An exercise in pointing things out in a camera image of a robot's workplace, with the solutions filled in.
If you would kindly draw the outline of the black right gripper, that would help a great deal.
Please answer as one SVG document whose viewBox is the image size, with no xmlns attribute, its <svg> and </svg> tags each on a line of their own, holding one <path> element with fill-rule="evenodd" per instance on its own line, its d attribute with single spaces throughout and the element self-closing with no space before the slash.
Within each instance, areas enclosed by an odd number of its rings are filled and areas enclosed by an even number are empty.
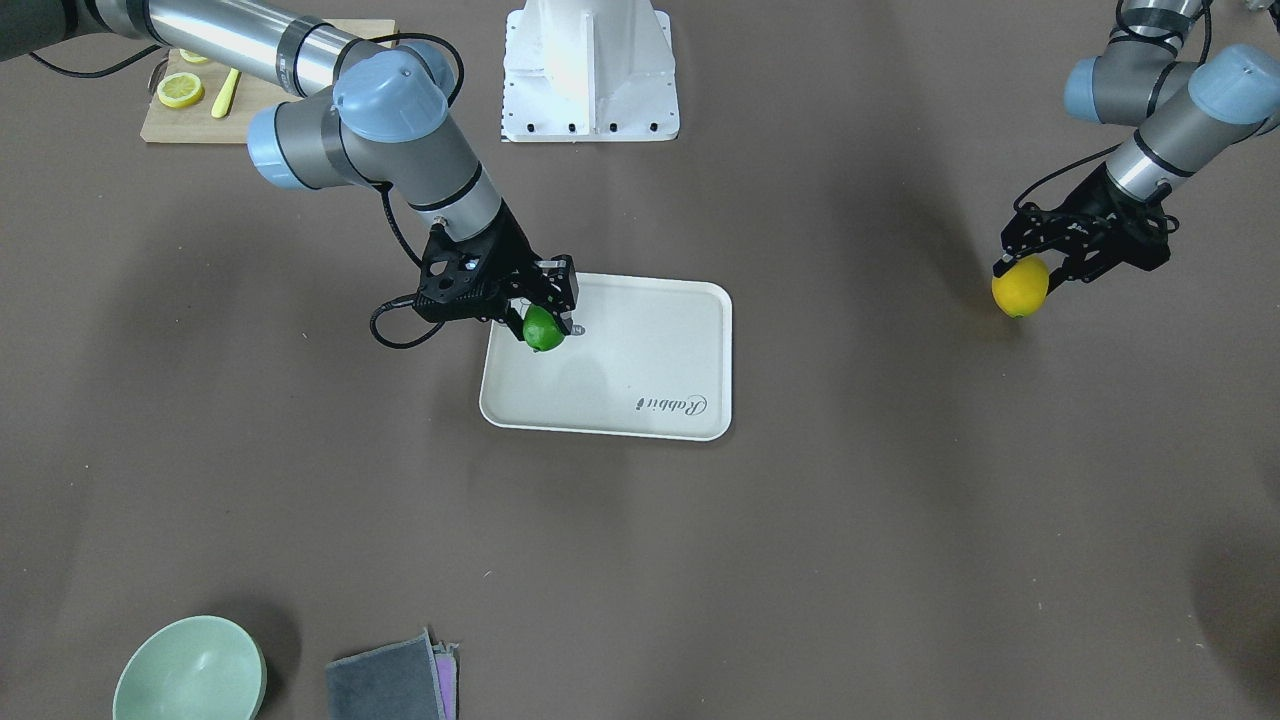
<svg viewBox="0 0 1280 720">
<path fill-rule="evenodd" d="M 524 342 L 525 314 L 538 305 L 556 316 L 567 338 L 579 334 L 572 318 L 577 293 L 572 256 L 540 260 L 503 202 L 468 240 L 454 240 L 439 223 L 431 227 L 413 310 L 430 323 L 495 319 Z"/>
</svg>

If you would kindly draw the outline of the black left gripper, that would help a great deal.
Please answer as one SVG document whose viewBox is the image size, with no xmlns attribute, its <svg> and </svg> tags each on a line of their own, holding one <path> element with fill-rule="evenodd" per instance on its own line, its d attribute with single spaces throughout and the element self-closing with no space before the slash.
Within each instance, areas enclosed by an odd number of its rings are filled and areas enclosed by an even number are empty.
<svg viewBox="0 0 1280 720">
<path fill-rule="evenodd" d="M 992 277 L 1002 278 L 1020 260 L 1043 259 L 1046 252 L 1056 252 L 1061 265 L 1050 273 L 1048 293 L 1068 282 L 1088 284 L 1121 264 L 1152 272 L 1171 258 L 1169 238 L 1179 231 L 1179 219 L 1161 204 L 1167 195 L 1160 190 L 1153 201 L 1135 200 L 1100 164 L 1056 210 L 1014 202 Z"/>
</svg>

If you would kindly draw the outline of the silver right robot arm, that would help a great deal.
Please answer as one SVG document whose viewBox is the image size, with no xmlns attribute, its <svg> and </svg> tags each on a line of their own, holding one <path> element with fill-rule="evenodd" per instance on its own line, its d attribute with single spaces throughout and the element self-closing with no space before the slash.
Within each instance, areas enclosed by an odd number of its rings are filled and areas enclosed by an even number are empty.
<svg viewBox="0 0 1280 720">
<path fill-rule="evenodd" d="M 579 334 L 568 255 L 540 258 L 454 123 L 465 81 L 456 49 L 433 35 L 402 44 L 361 38 L 266 1 L 5 1 L 3 58 L 86 35 L 113 33 L 152 50 L 206 56 L 280 87 L 246 146 L 259 173 L 288 190 L 366 187 L 389 223 L 397 192 L 428 227 L 402 249 L 417 288 L 372 314 L 415 311 L 438 332 L 475 319 L 508 328 L 538 351 Z"/>
</svg>

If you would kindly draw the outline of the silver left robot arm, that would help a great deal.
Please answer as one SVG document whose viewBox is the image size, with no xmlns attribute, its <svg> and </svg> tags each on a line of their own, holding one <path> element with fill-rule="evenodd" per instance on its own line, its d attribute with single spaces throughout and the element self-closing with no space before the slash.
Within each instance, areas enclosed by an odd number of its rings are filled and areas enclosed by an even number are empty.
<svg viewBox="0 0 1280 720">
<path fill-rule="evenodd" d="M 1062 102 L 1071 117 L 1132 135 L 1088 156 L 1092 172 L 1056 208 L 1015 200 L 992 281 L 1006 314 L 1033 313 L 1061 284 L 1119 265 L 1162 266 L 1180 225 L 1164 200 L 1225 149 L 1277 128 L 1275 58 L 1235 44 L 1179 59 L 1196 24 L 1210 19 L 1207 1 L 1116 4 L 1107 47 L 1076 63 Z"/>
</svg>

